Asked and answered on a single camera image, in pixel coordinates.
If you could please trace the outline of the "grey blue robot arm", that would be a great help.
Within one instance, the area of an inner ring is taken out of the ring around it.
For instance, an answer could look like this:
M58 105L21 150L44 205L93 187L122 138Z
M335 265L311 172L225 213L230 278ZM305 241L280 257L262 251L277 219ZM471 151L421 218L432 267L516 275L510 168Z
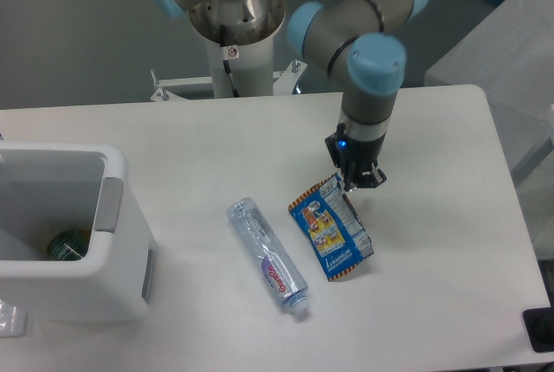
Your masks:
M374 189L385 181L378 156L407 61L393 33L428 0L304 3L292 14L284 0L155 2L168 16L187 15L204 39L218 98L274 93L273 39L285 29L300 59L341 87L337 128L325 143L345 188Z

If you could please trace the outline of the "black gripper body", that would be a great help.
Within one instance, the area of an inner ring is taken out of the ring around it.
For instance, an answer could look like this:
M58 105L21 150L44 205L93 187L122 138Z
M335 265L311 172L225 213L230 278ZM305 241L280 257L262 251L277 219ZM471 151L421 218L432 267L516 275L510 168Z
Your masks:
M367 177L377 167L377 158L385 136L361 141L346 134L346 124L337 125L336 131L325 139L332 163L343 177Z

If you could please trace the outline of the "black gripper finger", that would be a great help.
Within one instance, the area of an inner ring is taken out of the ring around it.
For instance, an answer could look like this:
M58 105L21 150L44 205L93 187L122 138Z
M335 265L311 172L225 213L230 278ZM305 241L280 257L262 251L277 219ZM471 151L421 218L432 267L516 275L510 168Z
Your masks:
M345 191L352 191L356 186L356 163L347 161L341 166L341 173L344 181Z
M358 189L375 189L387 181L387 176L378 167L361 172L355 177L354 184Z

